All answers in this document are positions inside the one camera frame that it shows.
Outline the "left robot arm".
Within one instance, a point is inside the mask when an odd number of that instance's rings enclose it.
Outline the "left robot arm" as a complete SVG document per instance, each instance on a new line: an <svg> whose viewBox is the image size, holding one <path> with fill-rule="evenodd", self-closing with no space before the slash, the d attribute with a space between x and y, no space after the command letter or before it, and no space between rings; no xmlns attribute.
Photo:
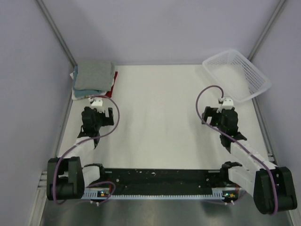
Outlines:
<svg viewBox="0 0 301 226"><path fill-rule="evenodd" d="M113 108L98 110L85 107L81 113L82 125L75 144L65 153L51 158L47 165L47 199L59 200L81 199L85 188L91 183L103 186L107 176L101 172L99 163L84 163L88 155L96 149L101 138L108 136L116 129ZM105 135L100 128L113 126L113 130Z"/></svg>

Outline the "grey t-shirt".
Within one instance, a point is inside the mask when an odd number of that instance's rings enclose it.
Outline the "grey t-shirt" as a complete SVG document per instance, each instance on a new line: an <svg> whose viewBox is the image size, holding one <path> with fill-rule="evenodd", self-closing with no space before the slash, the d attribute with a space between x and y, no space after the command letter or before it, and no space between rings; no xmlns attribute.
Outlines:
<svg viewBox="0 0 301 226"><path fill-rule="evenodd" d="M111 61L82 61L77 65L74 87L77 90L111 89L115 74L115 65Z"/></svg>

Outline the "right corner aluminium post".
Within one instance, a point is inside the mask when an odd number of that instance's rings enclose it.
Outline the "right corner aluminium post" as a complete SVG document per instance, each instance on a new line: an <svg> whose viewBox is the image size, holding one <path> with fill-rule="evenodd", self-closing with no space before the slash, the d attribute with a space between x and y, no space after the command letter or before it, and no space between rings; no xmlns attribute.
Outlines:
<svg viewBox="0 0 301 226"><path fill-rule="evenodd" d="M255 45L253 46L250 54L248 55L248 60L253 61L256 57L257 53L259 52L261 46L265 42L267 36L271 32L273 26L276 24L278 18L282 14L283 10L285 9L286 5L288 3L288 0L279 0L276 8L273 10L273 13L269 17L267 23L265 24L262 32L260 33L258 39L255 42Z"/></svg>

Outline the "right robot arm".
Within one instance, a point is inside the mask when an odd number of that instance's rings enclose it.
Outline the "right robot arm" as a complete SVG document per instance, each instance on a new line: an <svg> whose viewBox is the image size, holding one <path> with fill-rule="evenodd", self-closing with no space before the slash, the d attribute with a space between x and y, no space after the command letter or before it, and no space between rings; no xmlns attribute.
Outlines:
<svg viewBox="0 0 301 226"><path fill-rule="evenodd" d="M237 162L227 162L228 169L220 173L224 186L238 184L253 198L261 214L274 214L297 208L297 198L291 171L263 158L238 130L235 108L219 110L205 107L202 124L220 133L223 147L235 156Z"/></svg>

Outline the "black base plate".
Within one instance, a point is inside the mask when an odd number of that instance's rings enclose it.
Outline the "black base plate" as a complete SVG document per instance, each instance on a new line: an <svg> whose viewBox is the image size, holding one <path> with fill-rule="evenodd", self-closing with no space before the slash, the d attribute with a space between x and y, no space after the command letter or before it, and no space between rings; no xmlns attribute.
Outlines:
<svg viewBox="0 0 301 226"><path fill-rule="evenodd" d="M186 191L205 188L232 188L238 186L223 179L219 170L205 169L117 169L106 168L101 171L99 182L111 181L116 190L126 188L136 191L154 188L160 191Z"/></svg>

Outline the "white plastic basket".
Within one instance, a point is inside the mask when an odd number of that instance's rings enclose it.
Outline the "white plastic basket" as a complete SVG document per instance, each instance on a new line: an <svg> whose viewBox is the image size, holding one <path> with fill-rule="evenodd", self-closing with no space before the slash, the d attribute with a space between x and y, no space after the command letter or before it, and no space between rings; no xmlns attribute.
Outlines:
<svg viewBox="0 0 301 226"><path fill-rule="evenodd" d="M202 66L238 103L251 100L272 86L270 79L235 49L223 51L206 59Z"/></svg>

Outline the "folded red t-shirt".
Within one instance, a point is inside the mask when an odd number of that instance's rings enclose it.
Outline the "folded red t-shirt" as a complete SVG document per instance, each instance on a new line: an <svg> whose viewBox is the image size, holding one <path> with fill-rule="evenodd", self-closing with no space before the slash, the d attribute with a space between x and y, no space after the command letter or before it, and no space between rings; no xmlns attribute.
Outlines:
<svg viewBox="0 0 301 226"><path fill-rule="evenodd" d="M115 75L114 75L114 78L113 78L113 84L112 84L112 86L111 86L111 89L110 89L110 91L108 91L108 92L105 94L105 95L106 95L107 97L109 97L109 98L112 97L112 93L113 93L113 89L114 89L114 85L115 85L115 82L116 82L117 75L118 75L118 72L116 71L116 72L115 72Z"/></svg>

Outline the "folded blue t-shirt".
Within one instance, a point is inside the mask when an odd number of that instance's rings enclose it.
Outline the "folded blue t-shirt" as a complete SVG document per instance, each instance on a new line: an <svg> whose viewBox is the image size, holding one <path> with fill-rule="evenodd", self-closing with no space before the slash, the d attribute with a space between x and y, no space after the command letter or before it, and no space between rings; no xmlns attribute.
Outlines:
<svg viewBox="0 0 301 226"><path fill-rule="evenodd" d="M94 95L103 95L106 92L101 91L101 90L93 90L93 89L84 89L84 90L79 90L75 88L75 82L76 82L76 78L78 75L78 67L75 66L74 67L74 71L73 71L73 82L72 82L72 90L74 93L74 97L75 99L83 99L86 98L88 96L94 96Z"/></svg>

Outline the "corner aluminium post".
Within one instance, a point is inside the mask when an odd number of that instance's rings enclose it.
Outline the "corner aluminium post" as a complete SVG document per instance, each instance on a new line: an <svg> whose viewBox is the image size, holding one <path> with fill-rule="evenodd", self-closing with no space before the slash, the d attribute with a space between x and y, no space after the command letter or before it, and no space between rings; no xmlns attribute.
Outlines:
<svg viewBox="0 0 301 226"><path fill-rule="evenodd" d="M44 3L43 0L35 0L34 1L36 3L36 5L38 6L39 10L41 11L43 17L45 18L47 24L50 27L50 30L52 31L52 33L54 34L56 40L58 41L63 53L65 54L65 56L67 57L67 59L69 60L70 64L74 67L77 65L77 62L75 60L75 58L73 57L70 49L68 48L61 32L59 31L54 19L52 18L46 4Z"/></svg>
<svg viewBox="0 0 301 226"><path fill-rule="evenodd" d="M262 32L260 33L258 39L255 42L255 45L253 46L250 54L248 55L248 60L253 61L256 57L257 53L259 52L261 46L265 42L267 36L271 32L273 26L276 24L278 18L282 14L283 10L285 9L286 5L288 3L288 0L279 0L276 8L273 10L273 13L269 17L267 23L265 24Z"/></svg>

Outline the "left corner aluminium post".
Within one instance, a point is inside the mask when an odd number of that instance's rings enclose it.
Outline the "left corner aluminium post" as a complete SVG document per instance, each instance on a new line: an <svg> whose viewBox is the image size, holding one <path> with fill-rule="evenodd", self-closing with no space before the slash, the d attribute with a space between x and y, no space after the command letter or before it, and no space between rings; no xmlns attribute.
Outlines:
<svg viewBox="0 0 301 226"><path fill-rule="evenodd" d="M68 48L61 32L59 31L54 19L52 18L46 4L44 3L43 0L35 0L34 1L36 3L36 5L38 6L39 10L41 11L43 17L45 18L47 24L50 27L50 30L52 31L52 33L54 34L56 40L58 41L63 53L65 54L65 56L67 57L67 59L69 60L70 64L74 67L77 65L77 62L75 60L75 58L73 57L70 49Z"/></svg>

